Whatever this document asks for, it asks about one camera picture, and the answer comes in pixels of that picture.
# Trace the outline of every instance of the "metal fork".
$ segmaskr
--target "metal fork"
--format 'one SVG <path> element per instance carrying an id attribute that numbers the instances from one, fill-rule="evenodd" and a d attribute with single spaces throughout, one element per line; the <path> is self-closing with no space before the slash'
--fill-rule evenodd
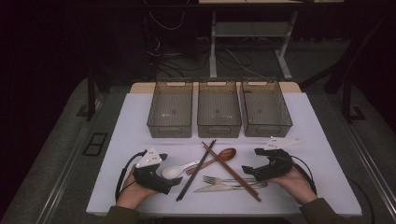
<path id="1" fill-rule="evenodd" d="M 255 178 L 244 178 L 250 185 L 261 183 L 261 181 L 257 181 Z M 211 185 L 218 185 L 225 182 L 238 182 L 236 179 L 221 179 L 214 176 L 204 175 L 204 181 Z"/>

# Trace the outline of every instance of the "dark floor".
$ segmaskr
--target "dark floor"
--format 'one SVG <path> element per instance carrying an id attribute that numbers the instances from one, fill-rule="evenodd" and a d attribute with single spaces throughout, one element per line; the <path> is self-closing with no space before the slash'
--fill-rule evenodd
<path id="1" fill-rule="evenodd" d="M 274 49 L 276 39 L 219 40 L 218 77 L 264 76 L 282 80 Z M 335 63 L 345 52 L 348 41 L 291 41 L 286 53 L 293 81 L 300 83 Z M 197 58 L 186 58 L 178 52 L 165 52 L 165 60 L 157 66 L 158 77 L 208 77 L 208 50 L 205 40 Z M 396 160 L 395 132 L 357 88 L 353 89 L 352 105 L 361 109 L 365 120 L 346 122 L 341 115 L 342 92 L 327 94 L 323 90 L 327 78 L 303 89 L 315 109 L 318 120 L 332 146 L 334 154 L 361 203 L 363 216 L 354 217 L 359 223 L 371 223 L 371 206 L 375 223 L 394 223 L 389 211 L 394 198 L 389 198 L 384 186 L 374 176 L 373 166 L 361 158 L 362 151 L 373 160 L 390 189 L 396 189 L 393 176 Z M 80 117 L 86 109 L 87 83 L 83 80 L 70 95 L 35 164 L 8 208 L 2 223 L 100 223 L 102 217 L 85 213 L 92 188 L 106 155 L 123 98 L 130 87 L 113 87 L 109 93 L 98 93 L 97 112 L 92 121 Z M 93 133 L 107 133 L 102 153 L 97 157 L 81 155 Z M 286 217 L 291 223 L 305 223 L 301 217 Z M 166 220 L 142 220 L 159 223 Z"/>

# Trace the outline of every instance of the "chopsticks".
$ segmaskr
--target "chopsticks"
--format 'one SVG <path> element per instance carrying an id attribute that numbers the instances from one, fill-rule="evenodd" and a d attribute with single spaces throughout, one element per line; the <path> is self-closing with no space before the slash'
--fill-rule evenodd
<path id="1" fill-rule="evenodd" d="M 213 145 L 215 145 L 216 139 L 212 141 L 212 143 L 210 143 L 210 148 L 213 147 Z M 207 151 L 204 156 L 201 158 L 200 162 L 198 163 L 197 167 L 195 168 L 194 173 L 192 173 L 192 175 L 190 176 L 190 179 L 187 181 L 186 185 L 184 186 L 183 190 L 180 192 L 180 194 L 177 196 L 176 201 L 180 201 L 183 199 L 184 195 L 186 194 L 187 190 L 190 187 L 190 184 L 192 182 L 192 180 L 195 178 L 195 176 L 198 174 L 198 171 L 201 169 L 202 164 L 204 163 L 204 161 L 206 160 L 207 155 L 209 154 L 209 151 Z"/>
<path id="2" fill-rule="evenodd" d="M 237 174 L 225 161 L 222 161 L 221 158 L 211 149 L 208 147 L 204 142 L 204 148 L 206 152 L 209 152 L 222 166 L 236 179 L 238 182 L 253 196 L 258 202 L 261 202 L 262 199 L 259 198 L 259 193 L 251 187 L 239 174 Z"/>

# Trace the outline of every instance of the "knife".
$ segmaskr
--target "knife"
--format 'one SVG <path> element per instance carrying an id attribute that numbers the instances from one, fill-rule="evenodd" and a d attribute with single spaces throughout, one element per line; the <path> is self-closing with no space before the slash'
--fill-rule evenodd
<path id="1" fill-rule="evenodd" d="M 268 185 L 266 181 L 259 182 L 257 184 L 251 185 L 254 189 L 264 188 Z M 194 193 L 198 192 L 210 192 L 210 191 L 224 191 L 224 190 L 231 190 L 231 189 L 244 189 L 242 186 L 230 186 L 225 184 L 217 184 L 217 185 L 210 185 L 194 191 Z"/>

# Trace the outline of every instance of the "dark sleeve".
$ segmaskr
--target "dark sleeve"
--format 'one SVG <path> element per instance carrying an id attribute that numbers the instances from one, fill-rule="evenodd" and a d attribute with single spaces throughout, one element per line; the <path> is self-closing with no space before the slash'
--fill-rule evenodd
<path id="1" fill-rule="evenodd" d="M 139 213 L 135 210 L 112 206 L 107 213 L 105 218 L 105 224 L 136 224 L 137 218 L 139 217 Z"/>
<path id="2" fill-rule="evenodd" d="M 329 204 L 322 198 L 316 199 L 300 207 L 309 224 L 344 224 L 352 223 L 346 217 L 337 215 Z"/>

